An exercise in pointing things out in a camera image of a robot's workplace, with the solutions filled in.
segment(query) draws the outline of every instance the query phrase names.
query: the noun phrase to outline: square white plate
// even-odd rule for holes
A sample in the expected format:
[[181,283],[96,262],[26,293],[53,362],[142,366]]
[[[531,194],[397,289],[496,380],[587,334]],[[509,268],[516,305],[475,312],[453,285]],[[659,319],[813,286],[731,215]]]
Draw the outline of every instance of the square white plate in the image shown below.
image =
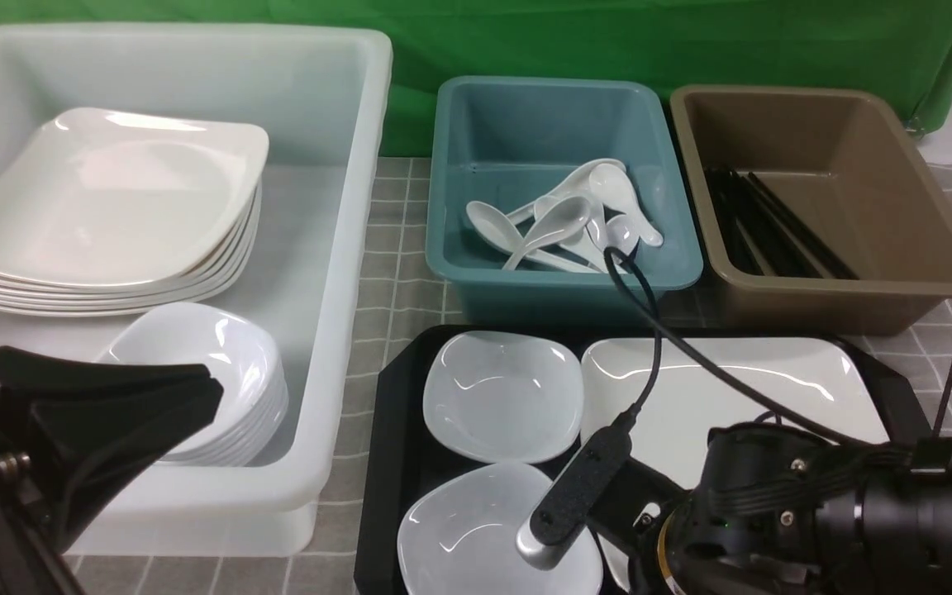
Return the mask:
[[251,124],[60,114],[0,176],[0,276],[110,288],[185,274],[237,222],[268,149]]
[[[831,343],[791,336],[688,342],[726,372],[798,414],[870,443],[888,440],[854,362]],[[586,350],[582,440],[612,423],[637,399],[649,380],[651,361],[651,339],[608,339]],[[631,430],[631,456],[692,489],[703,471],[707,431],[754,421],[764,411],[664,341],[656,387]],[[611,543],[601,543],[616,583],[628,588],[626,556]]]

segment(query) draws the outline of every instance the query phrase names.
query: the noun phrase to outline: stack of white bowls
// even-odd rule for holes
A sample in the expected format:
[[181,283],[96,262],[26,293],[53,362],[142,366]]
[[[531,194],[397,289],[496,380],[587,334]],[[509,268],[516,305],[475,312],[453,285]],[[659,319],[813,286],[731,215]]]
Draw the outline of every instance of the stack of white bowls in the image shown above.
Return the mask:
[[163,457],[162,463],[241,467],[259,455],[288,410],[277,344],[252,321],[202,304],[147,312],[98,359],[117,364],[202,363],[222,384],[215,421]]
[[77,108],[0,176],[0,310],[118,316],[233,285],[269,139],[249,124]]

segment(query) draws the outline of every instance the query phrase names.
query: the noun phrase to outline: green cloth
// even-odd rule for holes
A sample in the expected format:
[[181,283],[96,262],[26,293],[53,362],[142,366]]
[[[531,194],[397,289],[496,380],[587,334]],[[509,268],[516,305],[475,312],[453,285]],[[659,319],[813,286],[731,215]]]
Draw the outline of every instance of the green cloth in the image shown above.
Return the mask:
[[382,150],[429,155],[462,74],[863,89],[933,131],[952,101],[952,0],[0,0],[0,23],[322,24],[394,48]]

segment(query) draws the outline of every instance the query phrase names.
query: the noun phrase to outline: black cable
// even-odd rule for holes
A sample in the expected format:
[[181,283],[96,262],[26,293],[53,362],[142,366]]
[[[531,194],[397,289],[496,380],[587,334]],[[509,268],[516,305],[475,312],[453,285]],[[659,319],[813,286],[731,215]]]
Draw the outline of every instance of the black cable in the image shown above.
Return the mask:
[[[620,254],[623,254],[621,259],[621,264],[630,269],[631,272],[638,270],[638,266],[635,263],[634,259],[631,256],[624,254],[623,251],[618,251]],[[613,261],[611,254],[606,250],[604,253],[605,257],[605,266],[611,271],[616,271],[616,263]],[[647,306],[638,301],[638,298],[631,293],[630,289],[624,285],[623,288],[626,290],[628,295],[631,295],[632,300],[637,304],[638,308],[645,313],[646,316],[656,317],[659,319],[660,310],[656,306],[656,294],[653,293],[653,288],[649,285],[649,281],[645,278],[644,275],[636,275],[635,278],[638,279],[638,283],[641,285],[641,290],[645,293],[645,300],[649,302]],[[664,335],[660,334],[659,329],[656,327],[653,328],[653,366],[649,370],[649,380],[645,381],[645,386],[641,389],[641,393],[638,394],[638,399],[635,400],[634,404],[631,404],[630,407],[626,409],[623,413],[620,413],[616,417],[615,421],[612,422],[613,426],[619,426],[625,432],[630,432],[634,425],[638,422],[638,414],[641,413],[641,408],[645,407],[645,402],[649,400],[649,395],[653,392],[653,387],[656,385],[656,379],[660,376],[660,363],[662,360],[662,355],[664,355]]]
[[777,423],[778,426],[781,426],[781,414],[774,413],[772,411],[766,411],[762,414],[759,414],[759,417],[755,418],[755,423],[762,423],[771,417],[773,418],[774,423]]
[[[630,259],[630,257],[628,257],[622,250],[616,248],[614,245],[609,245],[608,248],[605,248],[606,263],[612,264],[612,256],[618,256],[620,260],[624,261]],[[646,297],[649,299],[649,301],[654,302],[656,300],[656,295],[654,295],[653,291],[650,290],[649,282],[646,281],[645,275],[642,274],[638,267],[628,268],[631,268],[631,274],[634,274],[635,277],[638,278],[638,283],[641,283],[641,287],[643,290],[645,290]],[[695,350],[688,342],[685,342],[684,339],[681,339],[679,336],[675,335],[671,329],[666,327],[665,324],[659,320],[658,316],[654,315],[653,312],[650,312],[649,309],[646,309],[645,304],[642,304],[642,302],[638,300],[638,297],[636,297],[634,293],[631,293],[631,290],[628,289],[626,283],[623,283],[623,279],[621,278],[619,271],[616,271],[615,266],[608,267],[608,276],[611,276],[612,282],[616,285],[616,289],[625,295],[627,300],[630,300],[632,304],[635,304],[638,307],[639,312],[641,312],[642,315],[645,315],[646,319],[649,320],[651,324],[653,324],[653,327],[657,330],[657,332],[659,332],[659,334],[664,335],[666,339],[678,347],[678,350],[680,350],[681,353],[688,355],[692,361],[695,361],[704,369],[706,369],[707,372],[711,374],[711,376],[714,376],[722,382],[725,382],[725,384],[729,385],[730,388],[733,388],[734,391],[737,391],[741,395],[748,397],[748,399],[753,400],[753,402],[758,403],[760,406],[766,407],[766,409],[774,413],[778,413],[783,418],[788,419],[790,422],[796,423],[796,425],[800,426],[800,428],[803,428],[804,430],[813,434],[817,434],[818,436],[822,436],[827,440],[832,440],[836,444],[869,445],[868,443],[865,443],[865,441],[836,432],[836,430],[826,428],[826,426],[821,425],[821,423],[817,423],[812,419],[808,419],[807,417],[797,414],[795,411],[788,409],[788,407],[782,406],[781,403],[775,402],[773,399],[763,395],[759,391],[756,391],[756,389],[749,387],[748,384],[737,380],[724,369],[718,368],[718,365],[716,365],[713,361],[710,361],[704,354],[700,353],[700,351]],[[620,417],[630,412],[631,409],[628,409],[623,414],[620,414]]]
[[950,360],[950,371],[945,376],[945,385],[942,388],[942,398],[940,399],[940,409],[935,414],[935,428],[932,429],[932,437],[937,438],[942,431],[942,422],[945,420],[945,408],[950,402],[950,393],[952,393],[952,360]]

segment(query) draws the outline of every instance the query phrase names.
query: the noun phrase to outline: square white bowl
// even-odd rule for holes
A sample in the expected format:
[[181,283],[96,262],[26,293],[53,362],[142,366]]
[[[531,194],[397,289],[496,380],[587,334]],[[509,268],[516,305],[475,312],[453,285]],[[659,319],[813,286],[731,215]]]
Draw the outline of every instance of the square white bowl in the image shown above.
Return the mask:
[[513,332],[462,332],[436,355],[424,422],[481,463],[541,463],[566,451],[583,417],[583,376],[567,347]]

